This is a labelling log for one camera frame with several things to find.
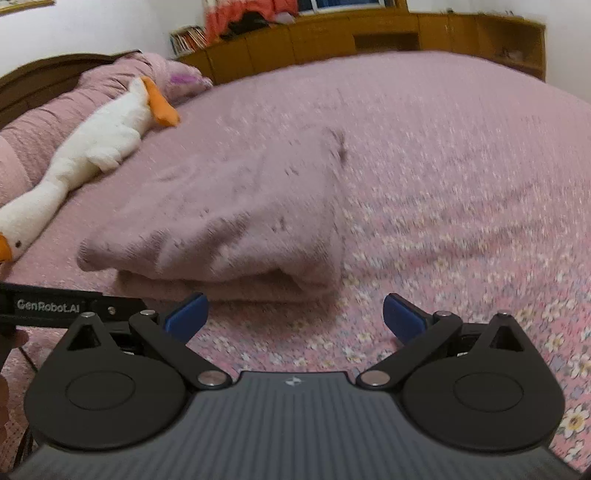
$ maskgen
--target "headboard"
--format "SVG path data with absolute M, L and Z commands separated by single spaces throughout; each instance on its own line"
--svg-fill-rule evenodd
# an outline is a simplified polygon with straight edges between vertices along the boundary
M 131 52 L 60 55 L 28 63 L 6 74 L 0 78 L 0 128 L 31 108 L 72 90 L 83 72 L 113 63 L 128 53 Z

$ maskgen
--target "pink pillow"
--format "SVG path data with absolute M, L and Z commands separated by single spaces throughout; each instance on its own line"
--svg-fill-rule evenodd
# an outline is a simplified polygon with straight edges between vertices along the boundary
M 140 75 L 152 78 L 171 103 L 212 86 L 195 67 L 153 53 L 133 53 L 84 72 L 74 90 L 29 110 L 0 131 L 0 206 L 37 185 L 57 148 L 78 125 L 125 93 L 128 83 Z M 172 80 L 181 77 L 180 83 Z

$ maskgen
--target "bed sheet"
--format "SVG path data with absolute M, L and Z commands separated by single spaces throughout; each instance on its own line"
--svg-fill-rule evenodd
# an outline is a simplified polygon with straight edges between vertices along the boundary
M 234 376 L 246 369 L 355 375 L 397 348 L 381 318 L 392 291 L 473 322 L 508 309 L 564 390 L 554 451 L 587 466 L 590 105 L 484 60 L 387 53 L 243 79 L 179 110 L 179 128 L 152 132 L 114 175 L 76 192 L 4 279 L 119 293 L 114 272 L 77 269 L 76 247 L 147 177 L 195 152 L 220 159 L 294 128 L 339 126 L 348 222 L 340 291 L 312 304 L 215 304 L 190 347 Z M 26 348 L 41 362 L 60 332 L 31 336 Z M 18 352 L 5 373 L 9 459 L 31 373 Z

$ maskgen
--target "window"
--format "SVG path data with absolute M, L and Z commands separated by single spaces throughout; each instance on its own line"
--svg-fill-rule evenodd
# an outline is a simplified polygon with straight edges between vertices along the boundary
M 384 5 L 384 0 L 298 0 L 298 7 L 302 14 L 347 8 L 383 7 Z

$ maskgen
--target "curtain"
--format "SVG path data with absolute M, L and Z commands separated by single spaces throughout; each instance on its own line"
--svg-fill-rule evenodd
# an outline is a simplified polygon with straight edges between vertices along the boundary
M 230 22 L 237 22 L 244 12 L 259 12 L 271 22 L 280 12 L 297 15 L 297 0 L 203 0 L 205 35 L 211 44 L 226 31 Z

